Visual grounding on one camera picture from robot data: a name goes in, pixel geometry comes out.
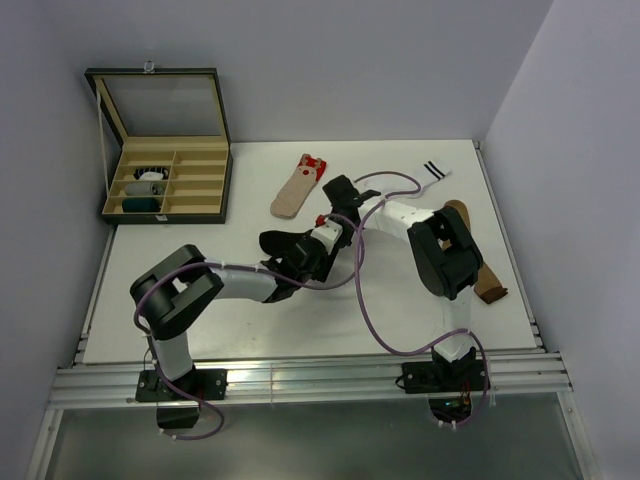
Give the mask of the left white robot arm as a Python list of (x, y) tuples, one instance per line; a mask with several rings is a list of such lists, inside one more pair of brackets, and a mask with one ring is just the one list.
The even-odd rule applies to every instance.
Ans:
[(277, 303), (308, 281), (324, 282), (338, 253), (337, 238), (308, 231), (268, 231), (260, 236), (269, 259), (256, 266), (207, 266), (204, 254), (187, 244), (130, 287), (138, 314), (147, 322), (154, 359), (162, 373), (159, 388), (183, 399), (195, 386), (187, 330), (215, 300)]

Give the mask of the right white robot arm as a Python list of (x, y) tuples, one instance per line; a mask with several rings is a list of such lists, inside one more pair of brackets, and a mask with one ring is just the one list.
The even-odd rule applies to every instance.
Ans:
[(406, 174), (397, 175), (412, 182), (415, 188), (384, 193), (360, 191), (348, 177), (340, 175), (326, 183), (323, 192), (332, 212), (354, 223), (357, 242), (362, 240), (363, 231), (369, 229), (405, 241), (410, 246), (422, 284), (440, 300), (440, 329), (443, 331), (440, 337), (414, 351), (394, 349), (376, 332), (366, 310), (359, 267), (355, 268), (356, 297), (367, 327), (386, 351), (409, 357), (434, 350), (443, 358), (433, 365), (434, 381), (441, 388), (452, 390), (468, 374), (462, 359), (473, 348), (480, 347), (471, 332), (471, 298), (484, 265), (483, 257), (455, 208), (432, 210), (400, 202), (401, 197), (419, 194), (422, 187)]

